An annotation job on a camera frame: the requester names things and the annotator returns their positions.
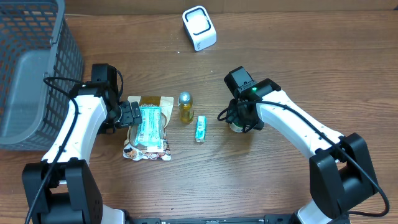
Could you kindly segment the green lid glass jar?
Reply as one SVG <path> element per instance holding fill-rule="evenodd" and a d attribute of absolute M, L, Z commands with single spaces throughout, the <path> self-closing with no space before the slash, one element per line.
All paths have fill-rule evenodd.
<path fill-rule="evenodd" d="M 231 123 L 229 125 L 230 129 L 236 133 L 242 133 L 243 132 L 243 127 L 240 125 L 237 125 L 236 123 Z"/>

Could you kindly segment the mint green wet wipes pack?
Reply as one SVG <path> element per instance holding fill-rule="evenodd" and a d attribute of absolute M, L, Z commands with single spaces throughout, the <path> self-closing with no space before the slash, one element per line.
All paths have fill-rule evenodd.
<path fill-rule="evenodd" d="M 134 145 L 155 152 L 161 148 L 161 107 L 140 107 L 142 123 L 137 127 Z"/>

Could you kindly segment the teal Kleenex tissue pack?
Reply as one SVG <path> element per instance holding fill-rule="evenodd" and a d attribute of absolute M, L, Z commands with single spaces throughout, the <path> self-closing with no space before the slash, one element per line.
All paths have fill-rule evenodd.
<path fill-rule="evenodd" d="M 195 131 L 196 142 L 205 142 L 206 135 L 206 116 L 200 115 L 197 119 L 197 126 Z"/>

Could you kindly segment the yellow oil bottle silver cap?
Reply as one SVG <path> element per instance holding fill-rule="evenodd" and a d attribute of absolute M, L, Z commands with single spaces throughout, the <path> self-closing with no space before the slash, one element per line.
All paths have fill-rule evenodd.
<path fill-rule="evenodd" d="M 191 123 L 194 117 L 193 98 L 187 91 L 181 92 L 178 98 L 180 120 L 183 123 Z"/>

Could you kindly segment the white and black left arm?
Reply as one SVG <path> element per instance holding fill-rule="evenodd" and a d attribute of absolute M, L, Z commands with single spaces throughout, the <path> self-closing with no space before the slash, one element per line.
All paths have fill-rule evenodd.
<path fill-rule="evenodd" d="M 132 223 L 125 210 L 104 205 L 89 168 L 97 135 L 142 123 L 139 105 L 120 103 L 110 82 L 79 82 L 66 94 L 67 117 L 42 160 L 22 172 L 26 223 Z"/>

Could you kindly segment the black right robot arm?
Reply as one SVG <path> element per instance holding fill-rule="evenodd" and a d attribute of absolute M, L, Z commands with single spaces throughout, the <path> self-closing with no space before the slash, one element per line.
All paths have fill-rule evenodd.
<path fill-rule="evenodd" d="M 269 124 L 308 159 L 312 201 L 299 209 L 292 223 L 349 223 L 353 207 L 377 193 L 377 179 L 366 141 L 345 136 L 299 108 L 270 79 L 225 79 L 233 95 L 227 123 L 243 132 Z"/>

